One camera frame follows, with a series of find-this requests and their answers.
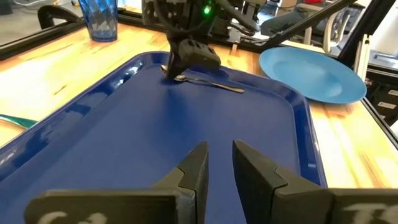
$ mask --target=table surface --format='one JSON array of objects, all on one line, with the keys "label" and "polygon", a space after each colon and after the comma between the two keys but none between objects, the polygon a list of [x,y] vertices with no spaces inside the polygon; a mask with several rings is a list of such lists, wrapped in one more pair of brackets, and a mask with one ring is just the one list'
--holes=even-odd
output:
[{"label": "table surface", "polygon": [[[169,51],[165,34],[119,24],[118,40],[92,42],[86,29],[0,64],[0,113],[41,120],[131,57]],[[262,75],[259,54],[214,46],[222,65]],[[398,187],[398,151],[362,102],[310,102],[329,187]],[[0,146],[23,129],[0,121]]]}]

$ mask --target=blue tray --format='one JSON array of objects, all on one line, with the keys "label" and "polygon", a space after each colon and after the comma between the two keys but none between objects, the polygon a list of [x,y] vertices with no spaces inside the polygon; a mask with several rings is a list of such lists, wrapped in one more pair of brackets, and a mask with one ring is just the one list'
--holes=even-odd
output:
[{"label": "blue tray", "polygon": [[326,187],[305,98],[287,85],[221,67],[190,77],[243,94],[165,80],[168,54],[137,55],[6,145],[0,154],[1,223],[23,223],[48,189],[148,188],[199,142],[209,142],[206,223],[245,223],[234,182],[232,140]]}]

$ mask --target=spoon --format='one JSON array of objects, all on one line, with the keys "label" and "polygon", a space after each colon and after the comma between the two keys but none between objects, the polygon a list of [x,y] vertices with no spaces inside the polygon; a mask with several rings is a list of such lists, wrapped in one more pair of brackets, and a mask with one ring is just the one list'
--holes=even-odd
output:
[{"label": "spoon", "polygon": [[[165,66],[165,65],[161,65],[160,68],[162,69],[163,72],[167,71],[167,66]],[[207,84],[210,84],[210,85],[213,85],[213,86],[217,86],[219,88],[223,88],[225,90],[234,91],[236,93],[244,93],[244,89],[239,88],[239,87],[219,84],[219,83],[211,82],[211,81],[208,81],[208,80],[202,80],[202,79],[199,79],[199,78],[188,78],[185,75],[177,75],[174,78],[174,80],[178,81],[178,82],[191,82],[191,83],[193,83],[193,82],[203,82],[203,83],[207,83]]]}]

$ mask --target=plastic cup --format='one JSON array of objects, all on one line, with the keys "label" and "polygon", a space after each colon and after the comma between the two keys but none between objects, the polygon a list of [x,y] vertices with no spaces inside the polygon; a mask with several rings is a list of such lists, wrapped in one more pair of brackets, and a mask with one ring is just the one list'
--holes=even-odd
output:
[{"label": "plastic cup", "polygon": [[90,38],[112,42],[118,38],[117,0],[79,0]]}]

